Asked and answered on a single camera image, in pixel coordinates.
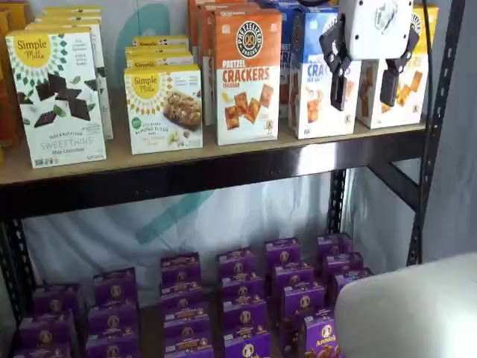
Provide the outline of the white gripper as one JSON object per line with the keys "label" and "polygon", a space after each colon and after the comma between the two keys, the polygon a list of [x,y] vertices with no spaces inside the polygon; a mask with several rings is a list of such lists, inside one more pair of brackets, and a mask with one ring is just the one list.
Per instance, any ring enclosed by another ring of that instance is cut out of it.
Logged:
{"label": "white gripper", "polygon": [[394,106],[399,75],[420,39],[421,20],[413,7],[413,1],[405,0],[339,2],[336,21],[319,38],[332,73],[330,101],[336,110],[344,110],[351,60],[387,59],[380,101]]}

